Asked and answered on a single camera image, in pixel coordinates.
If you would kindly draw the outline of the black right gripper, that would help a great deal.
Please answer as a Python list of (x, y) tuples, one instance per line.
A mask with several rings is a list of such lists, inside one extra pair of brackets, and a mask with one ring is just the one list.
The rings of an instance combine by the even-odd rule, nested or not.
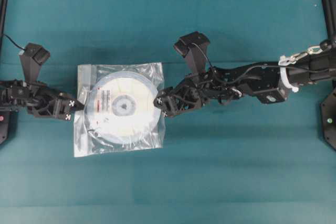
[(198, 110), (212, 100), (227, 106), (236, 99), (235, 86), (228, 84), (236, 72), (232, 69), (208, 68), (198, 74), (188, 74), (174, 88), (158, 91), (154, 106), (163, 106), (165, 118), (172, 118), (186, 112)]

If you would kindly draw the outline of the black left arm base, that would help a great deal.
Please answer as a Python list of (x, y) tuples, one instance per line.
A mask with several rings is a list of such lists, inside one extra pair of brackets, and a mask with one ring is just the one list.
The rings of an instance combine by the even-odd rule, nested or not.
[(1, 111), (1, 146), (5, 145), (16, 130), (17, 111)]

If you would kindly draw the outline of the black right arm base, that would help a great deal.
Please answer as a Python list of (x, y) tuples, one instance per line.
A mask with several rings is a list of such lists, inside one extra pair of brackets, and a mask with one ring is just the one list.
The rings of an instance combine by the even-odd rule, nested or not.
[(335, 89), (321, 102), (320, 111), (323, 138), (335, 150)]

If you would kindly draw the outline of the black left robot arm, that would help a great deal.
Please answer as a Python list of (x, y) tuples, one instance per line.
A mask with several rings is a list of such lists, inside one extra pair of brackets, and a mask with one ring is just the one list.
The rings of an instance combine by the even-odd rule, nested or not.
[(36, 118), (70, 121), (73, 113), (85, 106), (71, 94), (49, 87), (43, 82), (1, 81), (1, 111), (22, 108)]

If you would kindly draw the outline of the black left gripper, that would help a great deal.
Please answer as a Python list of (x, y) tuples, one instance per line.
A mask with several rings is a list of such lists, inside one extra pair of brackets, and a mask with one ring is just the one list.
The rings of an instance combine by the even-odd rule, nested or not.
[(27, 113), (36, 118), (71, 120), (69, 110), (83, 110), (84, 105), (78, 100), (69, 99), (69, 95), (45, 84), (33, 83), (28, 86), (29, 100)]

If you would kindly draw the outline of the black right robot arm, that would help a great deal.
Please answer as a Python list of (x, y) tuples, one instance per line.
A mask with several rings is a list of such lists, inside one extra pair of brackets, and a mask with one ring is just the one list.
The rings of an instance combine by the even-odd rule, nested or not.
[(245, 96), (263, 104), (284, 102), (301, 86), (335, 80), (335, 40), (326, 39), (278, 61), (256, 62), (232, 69), (210, 65), (193, 71), (175, 87), (160, 90), (153, 104), (167, 118), (198, 110), (212, 100), (226, 106)]

